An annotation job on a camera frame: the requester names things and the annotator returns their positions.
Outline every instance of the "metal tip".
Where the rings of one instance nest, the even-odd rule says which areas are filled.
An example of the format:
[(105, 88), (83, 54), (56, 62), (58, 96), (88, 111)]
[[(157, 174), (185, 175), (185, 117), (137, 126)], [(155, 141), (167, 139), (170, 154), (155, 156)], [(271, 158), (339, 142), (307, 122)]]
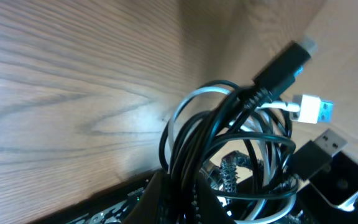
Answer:
[(318, 122), (330, 123), (333, 116), (334, 103), (326, 100), (321, 100), (320, 110), (318, 115)]
[(313, 56), (318, 48), (316, 42), (307, 36), (303, 37), (303, 39), (299, 41), (299, 45), (301, 45), (310, 54), (310, 56)]

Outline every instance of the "cable bundle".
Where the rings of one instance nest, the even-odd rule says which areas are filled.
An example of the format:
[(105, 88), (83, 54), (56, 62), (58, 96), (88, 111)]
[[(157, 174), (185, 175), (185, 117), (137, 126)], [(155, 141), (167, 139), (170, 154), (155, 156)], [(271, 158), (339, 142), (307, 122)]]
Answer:
[[(215, 85), (225, 85), (232, 90)], [(209, 92), (223, 93), (227, 96), (215, 109), (202, 111), (192, 116), (181, 127), (175, 139), (173, 125), (181, 111), (194, 97)], [(252, 169), (253, 193), (240, 194), (218, 190), (215, 190), (214, 193), (226, 198), (258, 200), (254, 209), (245, 218), (245, 220), (253, 221), (238, 220), (237, 223), (270, 223), (283, 217), (292, 209), (298, 184), (295, 181), (295, 184), (287, 184), (286, 187), (282, 187), (282, 185), (291, 179), (286, 175), (284, 169), (296, 146), (290, 140), (292, 124), (289, 112), (282, 109), (294, 110), (293, 108), (295, 108), (296, 110), (296, 106), (288, 105), (282, 101), (261, 104), (260, 102), (265, 101), (266, 97), (268, 95), (264, 93), (264, 90), (256, 87), (239, 87), (226, 80), (216, 80), (190, 93), (179, 104), (163, 131), (159, 157), (163, 169), (170, 174), (172, 182), (178, 186), (180, 197), (184, 201), (189, 198), (188, 203), (190, 204), (189, 195), (191, 195), (197, 173), (203, 163), (209, 161), (228, 141), (243, 140)], [(269, 107), (281, 108), (279, 111), (284, 123)], [(172, 153), (169, 165), (165, 160), (167, 140)], [(260, 167), (258, 163), (251, 140), (258, 143), (262, 153), (263, 167)], [(278, 199), (287, 201), (283, 209), (269, 217), (254, 220), (263, 210), (265, 200)]]

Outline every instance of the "wood grain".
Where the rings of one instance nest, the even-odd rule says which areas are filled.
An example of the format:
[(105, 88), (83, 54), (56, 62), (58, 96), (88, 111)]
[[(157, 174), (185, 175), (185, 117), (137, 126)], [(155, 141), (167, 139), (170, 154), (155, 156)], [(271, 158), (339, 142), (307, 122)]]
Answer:
[(0, 1), (0, 223), (158, 167), (161, 130), (186, 93), (247, 82), (321, 5)]

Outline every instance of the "white cable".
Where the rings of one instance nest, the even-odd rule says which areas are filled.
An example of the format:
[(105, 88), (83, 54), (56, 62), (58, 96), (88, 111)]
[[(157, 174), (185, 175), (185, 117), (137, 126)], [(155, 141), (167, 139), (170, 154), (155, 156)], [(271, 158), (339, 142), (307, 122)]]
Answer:
[[(270, 116), (266, 112), (262, 112), (269, 128), (273, 130), (274, 134), (274, 128), (273, 128), (273, 119), (270, 118)], [(276, 147), (274, 144), (272, 144), (272, 161), (270, 163), (270, 180), (273, 179), (274, 173), (276, 172)]]
[(288, 203), (285, 205), (283, 209), (281, 209), (279, 212), (277, 212), (274, 215), (265, 217), (265, 218), (259, 218), (257, 220), (234, 220), (237, 224), (268, 224), (272, 223), (274, 221), (277, 221), (281, 218), (283, 218), (288, 212), (291, 211), (296, 201), (296, 195), (292, 195), (288, 199)]
[[(225, 88), (216, 87), (216, 86), (202, 87), (202, 88), (199, 88), (199, 89), (189, 93), (180, 102), (180, 104), (178, 105), (177, 109), (172, 114), (172, 116), (168, 122), (168, 145), (169, 145), (171, 152), (173, 150), (173, 143), (175, 142), (175, 138), (173, 136), (173, 127), (174, 127), (174, 123), (175, 123), (176, 119), (178, 118), (178, 116), (180, 114), (180, 111), (187, 104), (187, 102), (189, 100), (193, 99), (194, 97), (201, 95), (203, 93), (212, 93), (212, 92), (223, 93), (225, 95), (228, 95), (228, 94), (230, 94), (231, 91), (227, 90)], [(282, 101), (274, 101), (273, 103), (264, 103), (262, 106), (258, 107), (258, 109), (262, 109), (262, 108), (278, 108), (278, 109), (283, 109), (283, 110), (287, 110), (287, 111), (291, 111), (291, 112), (298, 112), (300, 110), (300, 107), (298, 104), (287, 103), (287, 102), (282, 102)]]
[(243, 124), (243, 126), (248, 127), (251, 129), (251, 131), (258, 131), (258, 132), (262, 132), (262, 128), (261, 127), (256, 127), (254, 124), (254, 121), (251, 119), (247, 119), (246, 122)]
[(264, 103), (262, 106), (257, 107), (257, 109), (263, 108), (276, 108), (282, 109), (289, 112), (299, 112), (301, 110), (299, 104), (297, 103), (289, 103), (283, 101), (274, 101), (273, 103)]
[(227, 89), (221, 88), (221, 87), (216, 87), (216, 86), (202, 87), (202, 88), (199, 88), (199, 89), (189, 93), (180, 102), (180, 104), (178, 105), (177, 109), (172, 114), (172, 117), (168, 122), (168, 145), (169, 145), (169, 148), (170, 148), (171, 152), (173, 151), (173, 144), (175, 142), (175, 137), (173, 136), (173, 126), (174, 126), (174, 123), (175, 123), (175, 121), (177, 120), (177, 118), (178, 118), (178, 116), (180, 114), (180, 111), (183, 109), (183, 107), (185, 107), (187, 102), (190, 101), (191, 99), (193, 99), (194, 97), (196, 97), (198, 95), (201, 95), (203, 93), (211, 93), (211, 92), (223, 93), (225, 95), (228, 95), (230, 93), (230, 90), (227, 90)]
[[(260, 131), (262, 132), (262, 127), (260, 126), (259, 122), (256, 119), (254, 120), (254, 124), (256, 127), (260, 128)], [(260, 147), (260, 153), (262, 155), (262, 159), (264, 162), (264, 177), (263, 177), (263, 182), (262, 185), (266, 186), (269, 184), (270, 182), (270, 169), (269, 169), (269, 157), (267, 155), (267, 148), (266, 148), (266, 143), (263, 142), (264, 146)], [(245, 220), (254, 220), (260, 213), (260, 211), (262, 211), (263, 207), (266, 204), (266, 200), (261, 199), (258, 200), (258, 202), (256, 203), (254, 209), (248, 214), (248, 216), (246, 217)]]

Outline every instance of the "cable plug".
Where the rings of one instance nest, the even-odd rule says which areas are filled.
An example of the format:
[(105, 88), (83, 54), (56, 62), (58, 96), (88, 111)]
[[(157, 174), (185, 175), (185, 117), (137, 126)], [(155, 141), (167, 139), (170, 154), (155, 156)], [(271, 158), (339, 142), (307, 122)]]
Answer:
[(290, 113), (292, 121), (316, 124), (317, 122), (329, 123), (334, 109), (334, 103), (320, 99), (318, 96), (295, 95), (294, 103), (300, 105), (299, 112)]
[(316, 49), (317, 44), (307, 37), (299, 43), (289, 43), (254, 78), (256, 87), (268, 92), (269, 102), (276, 100), (295, 82), (295, 77), (303, 71), (304, 64)]
[(347, 141), (327, 129), (316, 140), (309, 141), (294, 153), (292, 158), (293, 171), (302, 180), (316, 175), (321, 169), (333, 161), (333, 156), (343, 150)]

